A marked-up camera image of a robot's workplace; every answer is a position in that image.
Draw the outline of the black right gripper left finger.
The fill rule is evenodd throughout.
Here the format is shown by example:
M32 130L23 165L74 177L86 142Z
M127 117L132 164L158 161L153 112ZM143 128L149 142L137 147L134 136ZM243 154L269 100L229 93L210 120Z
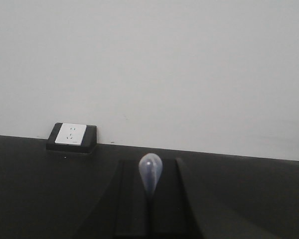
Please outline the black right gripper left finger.
M146 199L135 160L121 160L100 200L79 226L76 239L145 239Z

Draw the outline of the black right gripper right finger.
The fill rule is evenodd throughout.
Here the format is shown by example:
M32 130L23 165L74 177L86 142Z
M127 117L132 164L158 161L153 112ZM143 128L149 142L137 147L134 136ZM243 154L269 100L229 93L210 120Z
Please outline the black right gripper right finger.
M153 239L203 239L184 190L175 159L162 160L162 173L151 205Z

